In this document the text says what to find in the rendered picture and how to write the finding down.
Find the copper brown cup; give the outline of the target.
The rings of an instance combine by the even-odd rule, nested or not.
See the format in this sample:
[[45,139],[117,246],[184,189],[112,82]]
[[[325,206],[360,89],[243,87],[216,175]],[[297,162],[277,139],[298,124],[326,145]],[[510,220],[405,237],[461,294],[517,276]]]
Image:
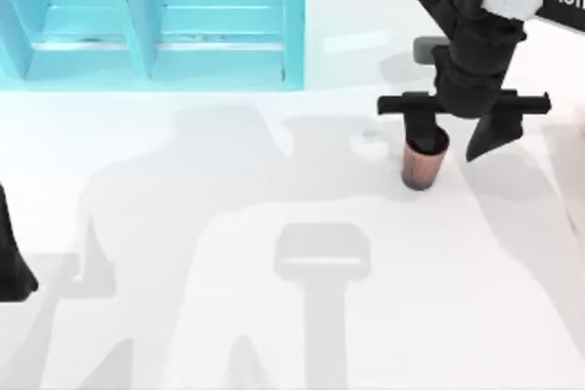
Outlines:
[[430,137],[407,137],[403,151],[401,179],[415,191],[431,188],[450,146],[449,134],[435,126]]

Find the pale grey rounded box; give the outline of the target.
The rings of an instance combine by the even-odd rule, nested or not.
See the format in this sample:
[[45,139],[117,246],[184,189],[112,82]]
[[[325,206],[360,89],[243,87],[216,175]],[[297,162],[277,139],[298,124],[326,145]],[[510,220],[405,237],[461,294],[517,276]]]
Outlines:
[[435,47],[448,46],[449,39],[440,36],[415,37],[412,42],[413,60],[418,65],[431,65],[434,63],[432,51]]

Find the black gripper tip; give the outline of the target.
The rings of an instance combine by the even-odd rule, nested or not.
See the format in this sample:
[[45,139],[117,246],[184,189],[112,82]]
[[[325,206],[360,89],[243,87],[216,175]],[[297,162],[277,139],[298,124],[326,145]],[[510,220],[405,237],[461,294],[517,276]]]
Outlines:
[[37,292],[37,277],[20,252],[0,184],[0,303],[23,302]]

